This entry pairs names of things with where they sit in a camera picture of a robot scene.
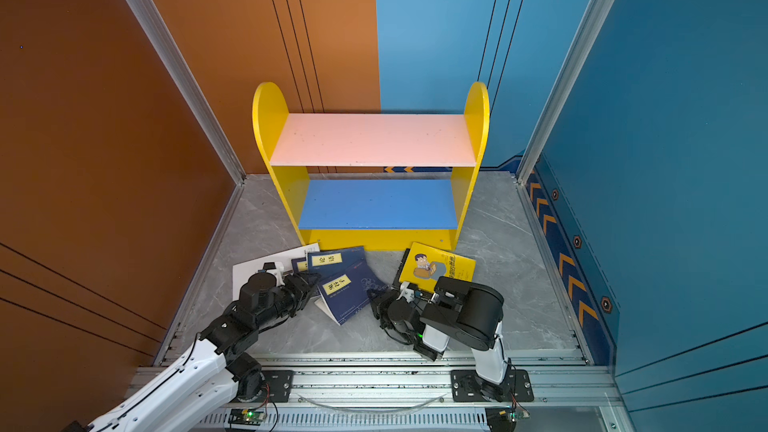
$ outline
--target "yellow side panel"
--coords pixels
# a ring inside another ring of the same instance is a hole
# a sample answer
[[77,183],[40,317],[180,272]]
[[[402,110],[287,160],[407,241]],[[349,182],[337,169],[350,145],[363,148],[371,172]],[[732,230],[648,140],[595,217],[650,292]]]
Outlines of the yellow side panel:
[[464,119],[467,122],[469,139],[475,151],[476,163],[474,167],[454,167],[451,173],[451,188],[453,189],[453,202],[456,206],[456,218],[458,229],[452,234],[454,244],[464,225],[464,217],[469,208],[469,199],[475,188],[480,164],[485,154],[485,144],[488,142],[488,125],[491,121],[491,106],[488,100],[488,89],[482,82],[475,82],[469,89],[467,104],[464,108]]
[[302,230],[302,242],[320,243],[322,250],[358,247],[366,250],[405,250],[414,242],[453,250],[450,230]]
[[[304,208],[306,191],[310,187],[310,174],[307,173],[306,167],[272,167],[270,163],[286,120],[288,120],[288,105],[280,88],[272,82],[262,83],[254,94],[256,144],[259,146],[261,158],[264,159],[266,169],[272,177],[296,234],[299,235],[299,239],[302,239],[299,220]],[[302,240],[302,244],[306,245],[307,242]]]

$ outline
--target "blue wall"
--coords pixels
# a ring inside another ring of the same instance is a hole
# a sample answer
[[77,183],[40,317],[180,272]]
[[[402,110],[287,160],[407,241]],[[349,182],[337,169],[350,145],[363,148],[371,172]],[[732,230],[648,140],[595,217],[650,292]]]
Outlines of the blue wall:
[[489,33],[494,0],[376,0],[384,112],[463,111],[488,35],[480,80],[492,99],[502,84],[484,166],[528,144],[589,0],[524,0],[502,78],[521,0],[510,0],[499,41],[507,2],[497,1]]
[[[620,309],[640,432],[758,430],[744,404],[764,391],[703,398],[768,387],[767,10],[616,0],[544,148]],[[734,402],[750,427],[728,424]]]

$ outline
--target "shelf board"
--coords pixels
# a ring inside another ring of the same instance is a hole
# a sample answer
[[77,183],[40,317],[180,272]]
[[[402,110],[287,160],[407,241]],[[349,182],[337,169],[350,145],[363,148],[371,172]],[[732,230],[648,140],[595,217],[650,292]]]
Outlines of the shelf board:
[[292,113],[273,166],[474,167],[464,115]]
[[451,181],[312,180],[299,229],[455,230]]

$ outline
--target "yellow book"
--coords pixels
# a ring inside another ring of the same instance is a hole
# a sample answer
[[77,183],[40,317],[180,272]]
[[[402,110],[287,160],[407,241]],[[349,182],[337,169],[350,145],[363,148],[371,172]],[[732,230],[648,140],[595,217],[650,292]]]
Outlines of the yellow book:
[[437,279],[446,276],[471,282],[475,261],[439,248],[414,242],[402,258],[398,282],[410,282],[425,292],[434,292]]

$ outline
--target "yellow bottom panel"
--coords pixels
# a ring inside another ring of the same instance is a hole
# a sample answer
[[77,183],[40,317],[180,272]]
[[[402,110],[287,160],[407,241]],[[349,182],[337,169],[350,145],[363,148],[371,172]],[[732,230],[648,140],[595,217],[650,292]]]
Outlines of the yellow bottom panel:
[[302,230],[303,243],[320,243],[321,250],[359,247],[366,250],[405,250],[414,242],[453,250],[455,230]]

